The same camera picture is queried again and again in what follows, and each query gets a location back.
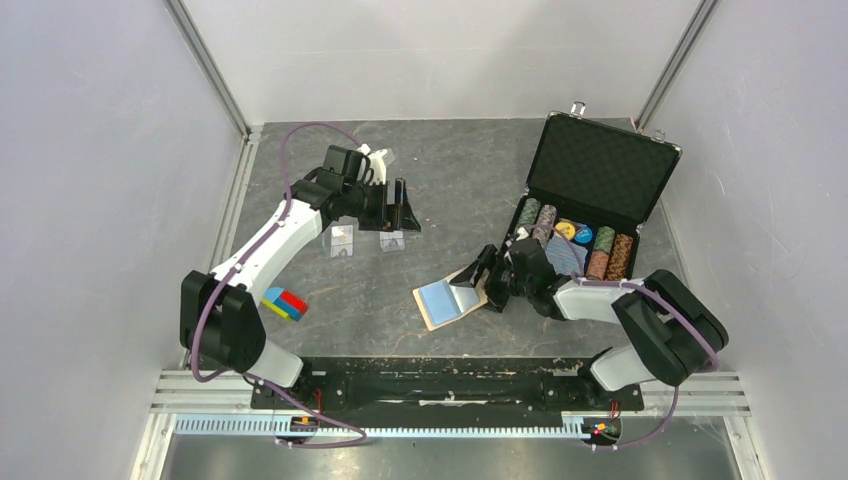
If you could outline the tan leather card holder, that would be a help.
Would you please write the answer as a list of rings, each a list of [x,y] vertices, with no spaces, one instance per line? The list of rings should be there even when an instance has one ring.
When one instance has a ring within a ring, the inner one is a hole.
[[[457,270],[441,280],[412,291],[413,298],[428,331],[450,325],[488,303],[483,283],[475,286],[464,280],[465,271]]]

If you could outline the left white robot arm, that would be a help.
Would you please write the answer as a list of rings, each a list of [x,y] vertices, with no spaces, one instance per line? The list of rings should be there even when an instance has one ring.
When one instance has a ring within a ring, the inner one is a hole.
[[[312,399],[314,381],[302,373],[304,361],[268,338],[258,306],[296,254],[343,217],[356,219],[363,231],[420,231],[405,180],[387,179],[393,157],[368,145],[329,146],[322,165],[290,186],[245,245],[211,272],[184,277],[178,336],[192,361],[205,357],[274,383],[290,407]]]

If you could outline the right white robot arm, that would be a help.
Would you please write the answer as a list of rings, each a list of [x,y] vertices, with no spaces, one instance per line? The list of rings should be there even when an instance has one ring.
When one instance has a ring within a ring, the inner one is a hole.
[[[564,275],[533,238],[504,252],[486,246],[448,284],[462,293],[480,289],[490,304],[523,297],[555,320],[620,325],[628,345],[595,355],[580,372],[578,396],[591,408],[606,406],[629,385],[658,380],[677,387],[694,373],[714,371],[729,342],[723,324],[672,272],[617,281]]]

